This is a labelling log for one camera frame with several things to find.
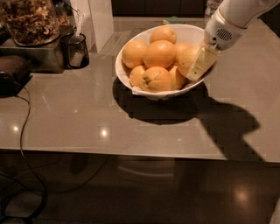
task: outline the robotic arm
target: robotic arm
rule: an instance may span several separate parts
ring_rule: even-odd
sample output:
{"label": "robotic arm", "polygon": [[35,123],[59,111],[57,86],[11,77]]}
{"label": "robotic arm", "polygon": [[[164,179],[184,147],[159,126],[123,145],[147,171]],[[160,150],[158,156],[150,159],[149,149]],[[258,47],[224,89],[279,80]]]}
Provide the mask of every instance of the robotic arm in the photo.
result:
{"label": "robotic arm", "polygon": [[278,4],[280,0],[224,0],[206,26],[204,41],[226,50],[255,19]]}

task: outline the small glass container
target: small glass container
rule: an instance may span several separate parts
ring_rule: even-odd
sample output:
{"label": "small glass container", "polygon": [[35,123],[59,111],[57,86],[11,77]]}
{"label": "small glass container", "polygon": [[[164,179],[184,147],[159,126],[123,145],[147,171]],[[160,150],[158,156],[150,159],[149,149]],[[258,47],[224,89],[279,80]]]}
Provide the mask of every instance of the small glass container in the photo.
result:
{"label": "small glass container", "polygon": [[60,35],[52,0],[0,0],[0,17],[20,46],[40,46]]}

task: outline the countertop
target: countertop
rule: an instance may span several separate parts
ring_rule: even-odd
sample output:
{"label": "countertop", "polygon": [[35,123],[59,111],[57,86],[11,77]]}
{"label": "countertop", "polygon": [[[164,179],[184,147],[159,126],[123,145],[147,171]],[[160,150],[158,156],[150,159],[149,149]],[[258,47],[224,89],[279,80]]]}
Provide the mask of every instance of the countertop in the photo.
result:
{"label": "countertop", "polygon": [[[87,67],[32,73],[24,149],[280,162],[279,37],[256,20],[202,84],[152,101],[116,78],[115,59],[127,40],[161,21],[116,17],[114,36],[101,53],[90,51]],[[19,149],[27,111],[25,101],[0,99],[0,149]]]}

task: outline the orange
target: orange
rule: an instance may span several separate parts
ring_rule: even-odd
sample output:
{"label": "orange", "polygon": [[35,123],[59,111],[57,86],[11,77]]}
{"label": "orange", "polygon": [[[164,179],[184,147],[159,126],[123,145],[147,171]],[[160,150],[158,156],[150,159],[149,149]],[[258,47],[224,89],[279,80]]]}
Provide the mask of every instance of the orange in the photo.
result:
{"label": "orange", "polygon": [[187,73],[189,72],[191,66],[193,65],[196,59],[199,50],[200,50],[199,46],[192,46],[184,50],[178,56],[178,70],[183,76],[186,77]]}
{"label": "orange", "polygon": [[129,68],[143,65],[143,56],[147,48],[144,41],[131,40],[122,50],[122,62]]}
{"label": "orange", "polygon": [[178,70],[177,66],[171,66],[168,69],[171,75],[171,90],[180,90],[184,87],[187,83],[187,78],[185,78],[180,71]]}
{"label": "orange", "polygon": [[161,66],[148,68],[142,77],[142,89],[147,92],[157,93],[172,90],[172,77]]}
{"label": "orange", "polygon": [[175,48],[176,48],[176,59],[174,61],[174,65],[176,66],[178,64],[178,58],[179,56],[181,55],[181,53],[184,51],[184,50],[187,50],[188,48],[192,47],[192,45],[190,44],[187,44],[187,43],[183,43],[183,42],[180,42],[180,43],[176,43],[175,44]]}
{"label": "orange", "polygon": [[168,40],[175,44],[177,41],[177,34],[168,25],[160,26],[150,35],[150,43],[157,40]]}
{"label": "orange", "polygon": [[176,48],[167,40],[152,42],[143,56],[143,63],[149,67],[164,67],[172,65],[176,59]]}
{"label": "orange", "polygon": [[146,69],[145,66],[136,66],[132,69],[129,75],[129,81],[132,87],[141,87],[141,79]]}

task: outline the bowl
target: bowl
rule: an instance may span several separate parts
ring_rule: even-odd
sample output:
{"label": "bowl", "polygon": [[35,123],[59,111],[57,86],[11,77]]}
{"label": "bowl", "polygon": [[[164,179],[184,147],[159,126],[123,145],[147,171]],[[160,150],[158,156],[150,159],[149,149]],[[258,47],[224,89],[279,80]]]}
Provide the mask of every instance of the bowl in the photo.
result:
{"label": "bowl", "polygon": [[[179,42],[185,42],[194,46],[198,46],[201,44],[201,42],[204,39],[204,30],[194,26],[194,25],[189,25],[189,24],[166,24],[169,25],[174,29],[174,31],[177,33],[177,43]],[[143,40],[147,45],[150,44],[150,36],[153,33],[154,30],[156,30],[158,27],[151,28],[147,31],[143,31],[136,35],[134,38],[131,40],[139,39]],[[124,86],[127,88],[131,89],[132,93],[134,95],[141,95],[145,96],[149,99],[152,100],[166,100],[168,98],[182,95],[192,88],[195,88],[197,85],[199,85],[201,82],[203,82],[204,78],[201,78],[197,81],[191,81],[187,83],[182,89],[180,90],[173,90],[173,91],[162,91],[158,93],[150,93],[143,91],[139,89],[138,87],[132,87],[130,85],[130,71],[131,69],[127,68],[122,61],[122,52],[123,48],[121,51],[117,54],[116,60],[115,60],[115,73],[119,80],[122,82]]]}

